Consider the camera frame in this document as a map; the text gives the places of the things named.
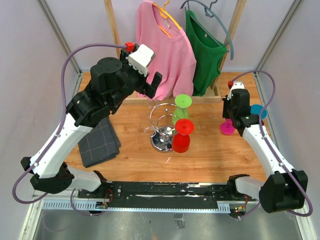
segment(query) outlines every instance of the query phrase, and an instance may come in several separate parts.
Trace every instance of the gray floor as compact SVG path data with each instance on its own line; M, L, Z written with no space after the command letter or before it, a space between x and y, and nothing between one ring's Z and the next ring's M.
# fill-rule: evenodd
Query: gray floor
M43 210L33 240L301 240L296 218L257 209L241 221L227 214L186 213L184 228L169 212L106 212L81 216Z

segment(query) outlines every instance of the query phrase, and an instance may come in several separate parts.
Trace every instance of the clothing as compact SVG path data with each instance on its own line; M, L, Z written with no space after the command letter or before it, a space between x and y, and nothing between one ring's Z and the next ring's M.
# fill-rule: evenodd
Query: clothing
M220 46L190 17L195 14L185 11L186 35L191 43L196 59L196 68L193 78L193 96L203 96L210 84L221 74L219 66L227 48Z
M114 159L121 147L108 117L102 119L78 145L83 166L86 168Z
M171 37L159 28L161 26ZM145 44L155 53L148 67L147 82L151 84L156 72L162 74L154 100L163 100L173 94L191 96L196 59L183 29L160 16L152 1L143 1L138 8L135 42Z

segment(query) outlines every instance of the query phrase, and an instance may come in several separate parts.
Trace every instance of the blue cup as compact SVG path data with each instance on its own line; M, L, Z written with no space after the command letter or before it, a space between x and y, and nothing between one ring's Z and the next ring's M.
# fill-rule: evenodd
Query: blue cup
M259 115L262 108L263 108L263 107L262 107L260 104L253 104L253 105L251 106L251 114L257 114L257 115ZM262 119L265 119L266 116L267 116L267 110L263 110Z

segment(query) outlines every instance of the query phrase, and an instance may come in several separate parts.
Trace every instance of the wooden post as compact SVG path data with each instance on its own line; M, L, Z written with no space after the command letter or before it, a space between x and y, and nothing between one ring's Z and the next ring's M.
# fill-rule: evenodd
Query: wooden post
M244 11L246 2L247 2L247 0L238 0L236 2L236 5L235 5L234 11L233 11L233 15L232 15L232 19L231 19L231 22L230 22L230 25L229 25L229 29L228 29L228 32L230 34L231 40L234 39L234 36L235 36L236 30L237 30L241 15L242 15L242 13ZM224 44L227 44L228 42L229 42L228 37L225 37ZM230 44L228 44L226 46L226 49L227 50L230 49ZM222 61L220 63L220 67L219 67L220 71L222 70L222 68L223 68L223 66L225 64L227 55L228 54L226 53L222 58ZM216 86L216 84L218 82L218 79L219 79L219 77L210 85L211 89L215 88L215 86Z
M119 38L119 32L118 32L117 23L116 23L115 12L114 12L114 8L112 7L111 0L104 0L104 5L105 5L106 14L108 15L109 25L110 25L110 28L112 31L112 36L113 36L113 41L115 44L120 45L121 42L120 42L120 38ZM116 48L116 54L117 54L118 58L120 58L120 53L121 53L120 48Z

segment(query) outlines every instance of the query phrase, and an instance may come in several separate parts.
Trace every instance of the dark gray napkin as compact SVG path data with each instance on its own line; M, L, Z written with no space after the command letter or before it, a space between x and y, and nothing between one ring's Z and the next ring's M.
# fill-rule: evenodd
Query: dark gray napkin
M86 168L114 159L121 147L116 132L106 117L79 143L83 166Z

